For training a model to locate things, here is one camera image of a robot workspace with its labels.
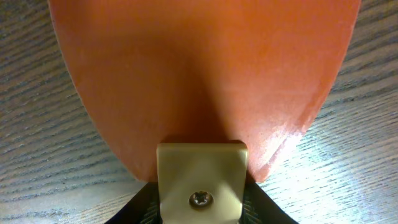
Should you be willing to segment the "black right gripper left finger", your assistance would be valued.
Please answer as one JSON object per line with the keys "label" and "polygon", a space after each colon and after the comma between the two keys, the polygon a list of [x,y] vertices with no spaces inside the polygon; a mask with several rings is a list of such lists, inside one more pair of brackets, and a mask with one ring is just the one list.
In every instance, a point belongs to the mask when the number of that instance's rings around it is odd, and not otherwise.
{"label": "black right gripper left finger", "polygon": [[161,224],[157,182],[146,185],[105,224]]}

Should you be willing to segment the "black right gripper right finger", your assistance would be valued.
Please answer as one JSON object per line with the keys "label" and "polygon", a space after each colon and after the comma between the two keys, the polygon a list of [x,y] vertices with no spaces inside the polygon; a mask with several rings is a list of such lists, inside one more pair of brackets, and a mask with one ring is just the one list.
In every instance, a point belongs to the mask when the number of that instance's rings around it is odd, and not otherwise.
{"label": "black right gripper right finger", "polygon": [[245,185],[241,224],[298,224],[256,183]]}

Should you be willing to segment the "orange scraper wooden handle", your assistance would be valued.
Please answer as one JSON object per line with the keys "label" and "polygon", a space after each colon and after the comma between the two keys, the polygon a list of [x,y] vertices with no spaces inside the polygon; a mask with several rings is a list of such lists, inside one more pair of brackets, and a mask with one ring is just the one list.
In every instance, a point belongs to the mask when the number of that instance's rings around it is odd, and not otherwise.
{"label": "orange scraper wooden handle", "polygon": [[50,1],[76,91],[162,223],[241,223],[328,96],[361,3]]}

